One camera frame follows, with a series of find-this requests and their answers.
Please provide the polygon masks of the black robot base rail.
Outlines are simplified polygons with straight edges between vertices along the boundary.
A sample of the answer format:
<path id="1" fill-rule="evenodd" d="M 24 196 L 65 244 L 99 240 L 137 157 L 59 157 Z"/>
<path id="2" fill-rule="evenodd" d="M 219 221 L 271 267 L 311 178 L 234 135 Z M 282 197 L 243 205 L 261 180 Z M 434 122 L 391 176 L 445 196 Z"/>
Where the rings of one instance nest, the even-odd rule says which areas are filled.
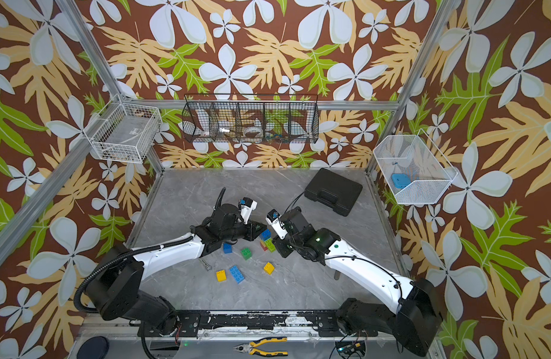
<path id="1" fill-rule="evenodd" d="M 347 333 L 336 310 L 298 311 L 178 311 L 173 332 L 147 326 L 148 338 L 236 340 L 287 337 L 290 340 L 330 340 Z"/>

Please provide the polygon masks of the green square brick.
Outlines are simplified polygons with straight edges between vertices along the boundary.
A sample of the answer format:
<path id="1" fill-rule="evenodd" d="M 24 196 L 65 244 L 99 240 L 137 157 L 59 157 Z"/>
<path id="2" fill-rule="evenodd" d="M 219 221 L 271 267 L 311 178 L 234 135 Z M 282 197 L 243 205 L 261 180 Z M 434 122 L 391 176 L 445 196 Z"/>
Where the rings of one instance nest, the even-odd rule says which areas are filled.
<path id="1" fill-rule="evenodd" d="M 271 239 L 267 239 L 264 241 L 266 247 L 268 248 L 268 250 L 270 252 L 275 252 L 276 251 L 276 247 L 275 245 L 273 244 L 272 240 Z"/>
<path id="2" fill-rule="evenodd" d="M 243 248 L 241 250 L 241 255 L 244 258 L 244 260 L 249 260 L 252 258 L 252 251 L 250 248 Z"/>

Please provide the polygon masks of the blue square brick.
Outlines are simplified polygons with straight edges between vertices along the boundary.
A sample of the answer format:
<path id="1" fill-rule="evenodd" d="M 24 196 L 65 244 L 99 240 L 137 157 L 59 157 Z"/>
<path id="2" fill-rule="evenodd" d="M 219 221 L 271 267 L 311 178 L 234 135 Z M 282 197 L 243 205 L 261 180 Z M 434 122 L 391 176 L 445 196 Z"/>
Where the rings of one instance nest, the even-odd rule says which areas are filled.
<path id="1" fill-rule="evenodd" d="M 228 243 L 224 243 L 223 244 L 223 253 L 224 254 L 232 254 L 233 253 L 233 246 L 228 244 Z"/>

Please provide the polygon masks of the light blue long brick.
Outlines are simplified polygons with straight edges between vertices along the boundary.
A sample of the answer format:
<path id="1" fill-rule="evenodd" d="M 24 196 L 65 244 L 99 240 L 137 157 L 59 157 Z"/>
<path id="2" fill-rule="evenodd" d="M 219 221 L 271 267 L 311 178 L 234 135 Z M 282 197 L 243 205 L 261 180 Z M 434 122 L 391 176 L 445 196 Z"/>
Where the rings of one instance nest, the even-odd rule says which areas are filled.
<path id="1" fill-rule="evenodd" d="M 245 280 L 245 277 L 238 266 L 232 266 L 229 269 L 229 272 L 231 273 L 237 284 L 240 284 Z"/>

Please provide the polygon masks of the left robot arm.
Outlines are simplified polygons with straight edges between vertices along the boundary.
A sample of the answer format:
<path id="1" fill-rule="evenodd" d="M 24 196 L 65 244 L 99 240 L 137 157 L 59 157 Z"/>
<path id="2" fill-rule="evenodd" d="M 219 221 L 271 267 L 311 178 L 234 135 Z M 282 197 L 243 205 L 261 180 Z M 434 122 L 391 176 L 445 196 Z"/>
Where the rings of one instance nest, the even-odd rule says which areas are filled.
<path id="1" fill-rule="evenodd" d="M 77 288 L 75 308 L 100 314 L 106 321 L 138 321 L 163 336 L 175 333 L 179 329 L 176 308 L 164 297 L 142 291 L 141 283 L 163 269 L 212 254 L 225 244 L 255 240 L 267 228 L 251 220 L 256 207 L 249 197 L 235 205 L 218 197 L 212 214 L 176 239 L 144 248 L 115 246 Z"/>

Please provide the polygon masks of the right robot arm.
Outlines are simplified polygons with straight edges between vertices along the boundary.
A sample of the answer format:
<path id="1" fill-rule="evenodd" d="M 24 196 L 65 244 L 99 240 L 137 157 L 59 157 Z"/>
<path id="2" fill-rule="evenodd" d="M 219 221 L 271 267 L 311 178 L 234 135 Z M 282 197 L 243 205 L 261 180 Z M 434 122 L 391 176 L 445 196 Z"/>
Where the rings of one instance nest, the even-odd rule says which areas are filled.
<path id="1" fill-rule="evenodd" d="M 343 334 L 372 337 L 386 333 L 414 355 L 428 354 L 445 311 L 431 282 L 398 275 L 365 257 L 330 229 L 314 229 L 299 207 L 284 214 L 273 209 L 266 220 L 282 257 L 296 252 L 305 260 L 346 275 L 379 299 L 377 304 L 347 299 L 335 313 Z"/>

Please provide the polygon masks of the dark blue long brick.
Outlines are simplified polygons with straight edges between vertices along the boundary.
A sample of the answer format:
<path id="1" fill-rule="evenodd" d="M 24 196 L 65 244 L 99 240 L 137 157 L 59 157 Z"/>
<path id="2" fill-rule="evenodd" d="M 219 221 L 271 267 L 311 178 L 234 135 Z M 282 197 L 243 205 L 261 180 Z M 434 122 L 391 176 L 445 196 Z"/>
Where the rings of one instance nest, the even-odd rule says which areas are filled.
<path id="1" fill-rule="evenodd" d="M 271 231 L 265 230 L 260 234 L 260 238 L 262 241 L 267 241 L 268 239 L 271 239 Z"/>

